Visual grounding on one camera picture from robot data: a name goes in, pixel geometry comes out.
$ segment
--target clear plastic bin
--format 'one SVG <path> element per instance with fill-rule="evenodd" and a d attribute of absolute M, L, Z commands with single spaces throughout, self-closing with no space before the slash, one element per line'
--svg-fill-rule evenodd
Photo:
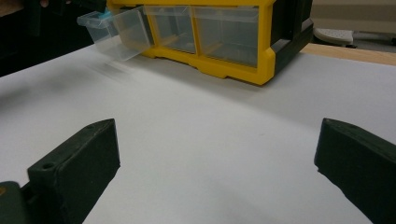
<path fill-rule="evenodd" d="M 145 6 L 145 13 L 153 20 L 159 45 L 195 53 L 190 7 Z"/>
<path fill-rule="evenodd" d="M 193 7 L 192 10 L 205 56 L 257 67 L 257 8 Z"/>
<path fill-rule="evenodd" d="M 78 24 L 87 27 L 100 52 L 120 61 L 151 47 L 138 8 L 123 10 L 116 15 L 92 12 L 78 17 Z"/>

